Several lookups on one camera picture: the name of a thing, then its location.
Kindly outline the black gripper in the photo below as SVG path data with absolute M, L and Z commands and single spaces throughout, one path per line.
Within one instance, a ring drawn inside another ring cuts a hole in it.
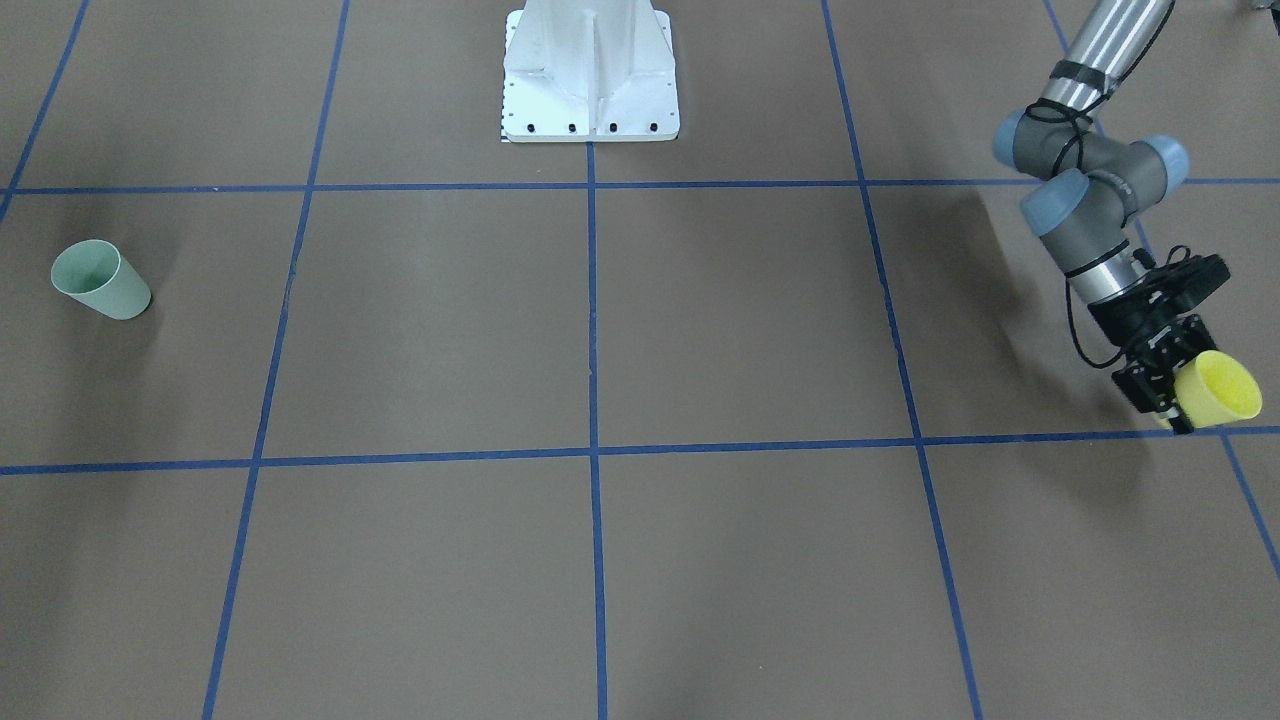
M 1199 314 L 1185 316 L 1148 305 L 1144 284 L 1101 302 L 1087 310 L 1105 338 L 1115 347 L 1111 357 L 1087 359 L 1094 369 L 1129 363 L 1112 373 L 1112 383 L 1126 401 L 1142 414 L 1155 415 L 1176 436 L 1196 430 L 1187 410 L 1178 400 L 1175 375 L 1206 351 L 1213 350 L 1213 337 Z

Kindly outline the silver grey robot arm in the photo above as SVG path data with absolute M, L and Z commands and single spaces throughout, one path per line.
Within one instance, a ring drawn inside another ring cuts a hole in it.
M 1101 135 L 1097 111 L 1146 58 L 1171 18 L 1170 1 L 1100 1 L 1055 65 L 1039 97 L 1000 126 L 992 150 L 1041 181 L 1021 204 L 1032 232 L 1062 273 L 1068 305 L 1082 304 L 1114 346 L 1114 382 L 1140 413 L 1178 434 L 1194 429 L 1175 373 L 1201 350 L 1187 329 L 1197 258 L 1164 264 L 1129 238 L 1132 223 L 1187 178 L 1187 150 L 1165 135 L 1124 143 Z

